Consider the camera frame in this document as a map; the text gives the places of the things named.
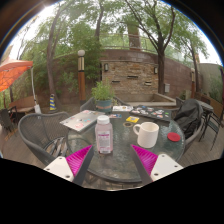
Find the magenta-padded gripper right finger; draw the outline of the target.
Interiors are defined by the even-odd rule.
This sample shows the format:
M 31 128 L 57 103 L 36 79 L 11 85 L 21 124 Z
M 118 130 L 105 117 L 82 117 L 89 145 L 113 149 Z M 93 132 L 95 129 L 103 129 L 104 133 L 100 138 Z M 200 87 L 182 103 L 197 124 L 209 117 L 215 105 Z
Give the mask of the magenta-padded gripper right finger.
M 136 145 L 131 146 L 131 156 L 144 185 L 182 169 L 182 166 L 167 154 L 156 155 Z

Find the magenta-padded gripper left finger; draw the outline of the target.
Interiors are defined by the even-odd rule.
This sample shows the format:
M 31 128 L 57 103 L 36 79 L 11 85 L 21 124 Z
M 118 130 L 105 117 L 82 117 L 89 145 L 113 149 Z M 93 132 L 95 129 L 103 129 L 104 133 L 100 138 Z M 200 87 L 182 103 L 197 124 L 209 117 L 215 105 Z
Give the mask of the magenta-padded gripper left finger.
M 93 155 L 93 146 L 89 145 L 68 157 L 57 157 L 44 170 L 81 186 Z

